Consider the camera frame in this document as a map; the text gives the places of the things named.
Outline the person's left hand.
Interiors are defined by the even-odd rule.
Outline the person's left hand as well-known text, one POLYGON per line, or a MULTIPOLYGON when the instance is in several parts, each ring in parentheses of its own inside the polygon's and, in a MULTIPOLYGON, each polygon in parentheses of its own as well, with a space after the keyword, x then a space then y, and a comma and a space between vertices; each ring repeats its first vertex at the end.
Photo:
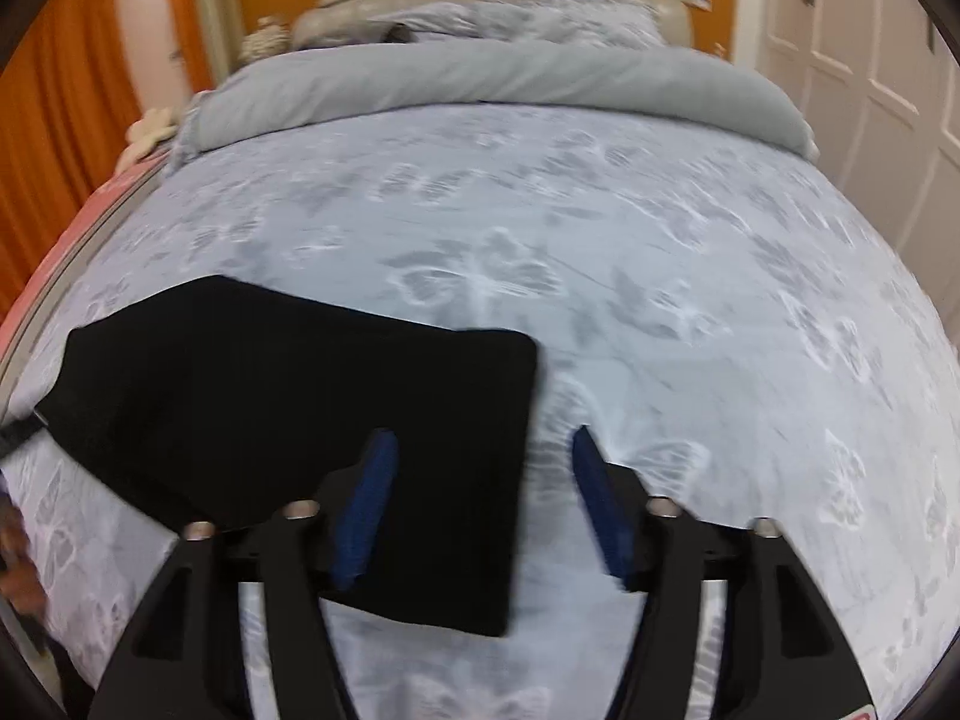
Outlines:
POLYGON ((44 621, 47 593, 31 559, 31 543, 20 509, 2 496, 2 596, 18 614, 44 621))

